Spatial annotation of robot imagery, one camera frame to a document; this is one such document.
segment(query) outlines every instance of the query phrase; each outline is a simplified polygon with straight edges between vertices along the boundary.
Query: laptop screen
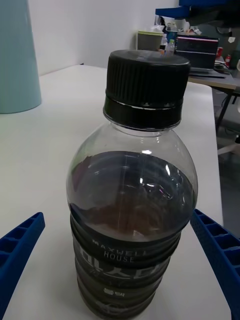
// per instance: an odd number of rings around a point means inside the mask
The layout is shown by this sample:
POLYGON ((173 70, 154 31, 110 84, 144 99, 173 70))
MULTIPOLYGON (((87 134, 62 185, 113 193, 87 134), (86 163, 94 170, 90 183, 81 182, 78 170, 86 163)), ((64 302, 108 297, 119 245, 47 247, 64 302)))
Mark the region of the laptop screen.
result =
POLYGON ((175 54, 187 58, 192 68, 213 69, 218 46, 218 38, 178 35, 175 54))

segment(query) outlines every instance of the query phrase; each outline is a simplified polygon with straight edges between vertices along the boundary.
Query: blue plastic object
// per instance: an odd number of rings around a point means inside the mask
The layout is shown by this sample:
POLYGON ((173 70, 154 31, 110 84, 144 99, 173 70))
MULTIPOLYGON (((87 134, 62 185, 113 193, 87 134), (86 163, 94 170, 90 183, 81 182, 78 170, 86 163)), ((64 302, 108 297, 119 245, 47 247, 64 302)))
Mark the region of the blue plastic object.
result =
POLYGON ((155 14, 161 17, 170 17, 175 19, 183 19, 189 16, 189 6, 178 6, 177 8, 156 9, 155 14))
POLYGON ((225 5, 229 0, 179 0, 180 6, 212 7, 225 5))
POLYGON ((179 0, 179 6, 175 8, 156 9, 155 14, 162 17, 184 19, 189 17, 191 7, 214 7, 225 5, 229 0, 179 0))
POLYGON ((190 223, 221 286, 232 319, 240 320, 240 240, 199 210, 194 210, 190 223))
POLYGON ((38 212, 0 239, 0 320, 44 228, 44 215, 38 212))

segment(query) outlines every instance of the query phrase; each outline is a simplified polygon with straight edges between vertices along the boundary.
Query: table surface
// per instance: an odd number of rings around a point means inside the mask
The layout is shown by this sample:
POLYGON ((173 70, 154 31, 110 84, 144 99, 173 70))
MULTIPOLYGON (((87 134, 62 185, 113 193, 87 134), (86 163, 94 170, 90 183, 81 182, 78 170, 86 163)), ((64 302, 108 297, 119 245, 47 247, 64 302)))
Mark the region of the table surface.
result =
MULTIPOLYGON (((79 294, 65 179, 77 148, 105 121, 106 70, 72 66, 40 77, 42 105, 0 115, 0 237, 42 211, 40 236, 4 320, 96 320, 79 294)), ((188 83, 175 129, 199 182, 197 207, 222 223, 211 88, 188 83)), ((188 225, 150 306, 137 320, 230 320, 214 272, 188 225)))
POLYGON ((195 76, 190 75, 188 78, 189 82, 195 84, 206 85, 210 87, 224 88, 235 90, 236 87, 240 86, 240 80, 233 78, 231 74, 225 74, 225 78, 214 78, 207 76, 195 76))

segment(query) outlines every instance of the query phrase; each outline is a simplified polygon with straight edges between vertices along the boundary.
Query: white wall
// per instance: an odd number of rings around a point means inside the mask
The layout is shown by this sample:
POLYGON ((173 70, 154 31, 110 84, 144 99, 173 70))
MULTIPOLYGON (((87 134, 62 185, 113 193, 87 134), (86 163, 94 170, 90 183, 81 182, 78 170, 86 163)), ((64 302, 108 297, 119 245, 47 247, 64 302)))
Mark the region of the white wall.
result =
POLYGON ((28 0, 39 74, 85 63, 106 67, 111 51, 133 47, 155 9, 178 0, 28 0))

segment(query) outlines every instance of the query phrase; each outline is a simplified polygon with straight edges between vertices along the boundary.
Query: coffee bottle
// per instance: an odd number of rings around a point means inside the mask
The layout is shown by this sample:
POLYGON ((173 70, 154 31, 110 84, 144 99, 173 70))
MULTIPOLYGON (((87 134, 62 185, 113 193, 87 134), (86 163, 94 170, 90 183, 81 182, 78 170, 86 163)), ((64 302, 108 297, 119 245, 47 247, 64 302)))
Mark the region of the coffee bottle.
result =
POLYGON ((159 52, 110 54, 107 121, 80 146, 66 187, 79 289, 105 319, 154 298, 196 205, 192 158, 174 132, 189 61, 159 52))

